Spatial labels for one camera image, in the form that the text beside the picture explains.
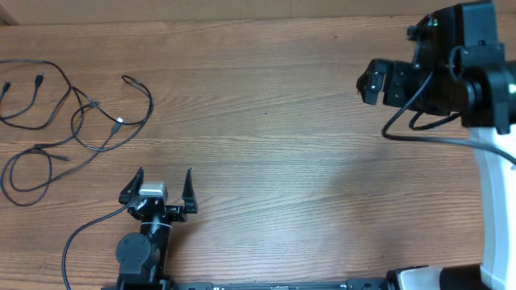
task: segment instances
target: silver metal part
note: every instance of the silver metal part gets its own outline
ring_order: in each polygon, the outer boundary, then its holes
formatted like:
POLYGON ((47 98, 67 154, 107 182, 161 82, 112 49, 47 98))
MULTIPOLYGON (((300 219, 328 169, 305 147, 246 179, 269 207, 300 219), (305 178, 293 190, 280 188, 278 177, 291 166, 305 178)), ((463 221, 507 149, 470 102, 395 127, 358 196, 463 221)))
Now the silver metal part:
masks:
POLYGON ((440 290, 442 267, 420 267, 404 270, 397 275, 400 290, 440 290))
POLYGON ((158 197, 163 198, 163 202, 166 203, 169 198, 167 192, 167 185, 163 181, 145 181, 142 183, 138 191, 140 197, 158 197))

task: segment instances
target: wooden surface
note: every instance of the wooden surface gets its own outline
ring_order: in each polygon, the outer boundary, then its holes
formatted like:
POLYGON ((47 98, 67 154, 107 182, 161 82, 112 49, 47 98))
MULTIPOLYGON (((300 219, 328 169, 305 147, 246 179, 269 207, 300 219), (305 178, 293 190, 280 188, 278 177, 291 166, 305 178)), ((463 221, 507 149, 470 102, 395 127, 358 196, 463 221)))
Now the wooden surface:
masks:
MULTIPOLYGON (((167 272, 178 281, 250 283, 383 276, 419 264, 481 260, 480 185, 472 152, 396 143, 380 137, 395 109, 366 106, 356 78, 374 57, 409 60, 405 25, 415 17, 140 23, 0 28, 1 58, 58 63, 72 83, 110 114, 141 118, 145 98, 124 85, 128 74, 152 91, 156 108, 141 133, 52 184, 30 208, 0 198, 0 288, 63 288, 60 257, 80 225, 119 207, 120 190, 139 166, 163 180, 170 202, 193 167, 199 214, 173 228, 167 272)), ((514 58, 516 19, 499 30, 514 58)), ((27 104, 45 71, 35 107, 19 123, 40 124, 63 92, 55 70, 0 69, 10 92, 2 114, 27 104)), ((77 108, 70 98, 46 130, 0 126, 0 163, 34 143, 68 136, 77 108)), ((407 132, 409 116, 394 126, 407 132)), ((81 137, 98 145, 112 124, 85 117, 81 137)), ((123 128, 114 139, 130 133, 123 128)), ((457 122, 434 134, 466 136, 457 122)), ((71 142, 55 172, 92 154, 71 142)), ((15 182, 47 174, 26 157, 15 182)), ((34 193, 15 194, 27 201, 34 193)), ((74 289, 112 285, 114 249, 139 223, 120 214, 79 234, 69 252, 74 289)))
MULTIPOLYGON (((426 15, 472 0, 0 0, 10 24, 287 19, 335 16, 426 15)), ((498 13, 515 13, 514 0, 497 0, 498 13)))

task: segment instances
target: black cylinder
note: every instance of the black cylinder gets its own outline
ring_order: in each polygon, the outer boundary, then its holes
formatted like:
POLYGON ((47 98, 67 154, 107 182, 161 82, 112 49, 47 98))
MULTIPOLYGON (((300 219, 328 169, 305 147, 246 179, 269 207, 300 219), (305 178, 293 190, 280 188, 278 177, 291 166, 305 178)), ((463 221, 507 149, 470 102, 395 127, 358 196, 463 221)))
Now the black cylinder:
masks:
POLYGON ((165 279, 164 268, 167 263, 169 250, 170 233, 172 231, 172 221, 161 216, 154 216, 152 219, 145 219, 139 228, 139 232, 144 234, 152 245, 152 259, 156 265, 151 269, 154 273, 153 278, 158 280, 165 279))

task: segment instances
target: tangled cable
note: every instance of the tangled cable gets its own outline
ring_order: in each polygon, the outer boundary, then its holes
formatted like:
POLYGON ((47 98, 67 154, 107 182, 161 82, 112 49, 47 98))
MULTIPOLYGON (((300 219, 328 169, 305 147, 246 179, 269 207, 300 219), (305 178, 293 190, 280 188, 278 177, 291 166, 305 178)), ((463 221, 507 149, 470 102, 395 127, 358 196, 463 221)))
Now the tangled cable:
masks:
MULTIPOLYGON (((48 125, 50 125, 50 123, 52 123, 53 119, 56 117, 57 111, 59 110, 59 108, 61 108, 61 106, 63 105, 65 100, 71 94, 71 92, 74 92, 74 94, 75 94, 75 96, 77 98, 77 102, 79 104, 79 109, 77 109, 75 111, 75 113, 73 113, 72 119, 70 121, 72 134, 68 138, 66 138, 66 139, 64 139, 64 140, 62 140, 60 142, 57 142, 57 143, 41 143, 41 144, 36 144, 33 147, 30 147, 30 148, 28 148, 28 149, 26 149, 24 151, 21 151, 20 153, 12 156, 9 160, 7 160, 7 163, 6 163, 6 165, 4 166, 4 168, 2 170, 2 174, 0 175, 0 189, 2 190, 2 193, 7 198, 7 200, 9 200, 11 203, 13 203, 13 204, 15 204, 17 206, 31 206, 31 205, 34 205, 35 203, 37 203, 38 201, 41 201, 41 199, 43 199, 43 197, 45 196, 45 194, 48 191, 48 186, 52 182, 57 181, 57 180, 65 177, 65 176, 68 176, 68 175, 70 175, 70 174, 72 174, 74 172, 77 172, 77 171, 81 170, 84 166, 86 166, 92 160, 94 160, 98 156, 98 154, 100 154, 101 152, 113 150, 113 149, 118 148, 118 147, 122 146, 123 144, 129 142, 131 139, 133 139, 142 130, 142 128, 145 126, 145 123, 147 122, 147 120, 151 117, 152 111, 154 110, 154 104, 152 102, 152 95, 151 95, 151 92, 148 90, 148 88, 144 84, 142 84, 140 81, 138 81, 138 80, 136 80, 136 79, 134 79, 132 77, 126 76, 126 75, 122 76, 122 80, 126 84, 130 85, 131 87, 139 90, 149 100, 148 111, 147 111, 145 117, 143 119, 137 121, 137 122, 124 122, 122 118, 113 118, 113 117, 111 117, 108 113, 106 113, 99 106, 100 105, 99 102, 97 102, 97 101, 95 102, 90 97, 88 97, 85 93, 80 91, 78 88, 72 86, 70 80, 66 77, 65 73, 63 72, 63 70, 58 65, 56 65, 56 64, 54 64, 54 63, 52 63, 50 61, 46 61, 46 60, 0 60, 0 64, 9 64, 9 63, 49 64, 49 65, 53 66, 54 68, 57 68, 57 70, 60 72, 61 76, 64 78, 68 88, 67 88, 66 92, 64 93, 63 97, 57 102, 56 106, 54 107, 53 111, 50 113, 50 116, 48 117, 48 120, 46 121, 45 124, 43 124, 41 126, 35 126, 35 127, 21 126, 21 125, 14 124, 13 122, 11 122, 12 118, 16 118, 16 117, 24 114, 25 112, 29 111, 29 109, 34 105, 35 99, 37 97, 38 89, 41 86, 41 84, 43 83, 43 79, 44 79, 43 73, 40 73, 38 76, 36 76, 36 79, 35 79, 35 91, 34 91, 34 95, 32 97, 31 103, 28 105, 27 108, 25 108, 23 110, 20 110, 18 113, 15 113, 15 114, 12 114, 12 115, 9 115, 9 116, 0 116, 0 121, 3 122, 4 124, 6 124, 8 126, 15 127, 15 128, 25 129, 25 130, 41 130, 41 129, 44 129, 45 127, 47 127, 48 125), (82 100, 81 100, 81 97, 86 98, 86 100, 88 100, 89 103, 84 105, 82 100), (111 132, 110 132, 109 136, 107 137, 106 141, 100 147, 92 147, 92 146, 84 143, 77 136, 77 134, 79 133, 80 129, 82 128, 82 124, 84 122, 84 114, 86 113, 87 110, 90 110, 90 109, 96 109, 96 110, 100 111, 104 116, 106 116, 108 119, 110 119, 111 121, 114 122, 114 125, 111 128, 111 132), (79 123, 78 123, 77 128, 76 128, 75 125, 74 125, 74 121, 75 121, 76 116, 78 114, 80 115, 80 117, 79 117, 80 119, 79 119, 79 123), (109 143, 111 138, 119 131, 121 126, 138 126, 138 128, 127 139, 125 139, 122 142, 117 143, 117 144, 115 144, 113 146, 107 147, 106 145, 109 143), (52 147, 58 147, 60 145, 63 145, 65 143, 67 143, 68 141, 70 141, 72 139, 75 139, 83 147, 88 148, 91 151, 94 151, 94 153, 85 162, 79 164, 75 168, 72 168, 72 169, 69 169, 69 170, 67 170, 65 172, 62 172, 61 174, 59 174, 57 176, 52 176, 52 159, 54 159, 54 160, 61 160, 61 161, 70 161, 70 158, 65 157, 65 156, 61 156, 61 155, 49 154, 48 152, 45 151, 45 149, 52 148, 52 147), (43 156, 47 157, 47 160, 48 160, 48 179, 47 179, 47 181, 43 182, 42 184, 39 184, 39 185, 37 185, 37 186, 35 186, 33 188, 30 188, 30 189, 29 188, 19 188, 13 182, 13 171, 14 171, 15 165, 18 162, 18 160, 21 157, 23 157, 25 155, 29 155, 29 154, 37 154, 37 155, 43 155, 43 156), (8 173, 8 179, 9 179, 10 186, 12 187, 12 189, 14 191, 21 192, 21 193, 27 193, 27 192, 35 191, 37 189, 44 188, 43 192, 34 201, 30 201, 30 202, 27 202, 27 203, 17 202, 16 200, 14 200, 12 198, 12 196, 6 190, 4 179, 6 177, 6 173, 7 172, 9 172, 8 173)), ((3 97, 5 96, 5 94, 9 90, 9 88, 10 88, 10 82, 8 81, 8 82, 6 82, 4 84, 4 86, 2 88, 2 92, 0 93, 0 102, 2 101, 3 97)))

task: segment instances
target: wooden table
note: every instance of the wooden table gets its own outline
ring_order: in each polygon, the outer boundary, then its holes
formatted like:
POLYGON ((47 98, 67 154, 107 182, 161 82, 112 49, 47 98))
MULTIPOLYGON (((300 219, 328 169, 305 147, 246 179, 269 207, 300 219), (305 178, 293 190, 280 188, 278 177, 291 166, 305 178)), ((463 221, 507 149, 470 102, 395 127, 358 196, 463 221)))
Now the wooden table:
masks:
MULTIPOLYGON (((380 129, 395 109, 367 106, 355 89, 372 58, 410 60, 404 27, 418 20, 1 27, 2 59, 56 62, 110 114, 136 120, 147 102, 120 80, 128 74, 148 86, 156 108, 130 143, 52 184, 37 205, 0 198, 0 288, 63 288, 65 241, 120 206, 118 194, 139 166, 146 180, 167 183, 174 203, 193 168, 200 210, 173 228, 167 272, 177 281, 329 281, 479 263, 483 226, 472 152, 384 140, 380 129)), ((508 59, 516 56, 515 24, 511 14, 499 18, 508 59)), ((39 70, 46 73, 39 99, 18 123, 43 122, 65 85, 41 65, 2 67, 0 79, 12 82, 2 114, 27 104, 39 70)), ((76 108, 70 98, 42 131, 0 126, 2 165, 34 143, 68 136, 76 108)), ((407 132, 408 119, 393 129, 407 132)), ((99 145, 111 126, 92 111, 81 138, 99 145)), ((114 139, 129 133, 123 128, 114 139)), ((435 133, 466 136, 458 122, 435 133)), ((55 172, 92 154, 75 142, 51 152, 73 160, 55 162, 55 172)), ((43 157, 28 156, 15 182, 28 187, 47 174, 43 157)), ((112 285, 116 244, 138 229, 123 213, 79 234, 67 262, 73 288, 112 285)))

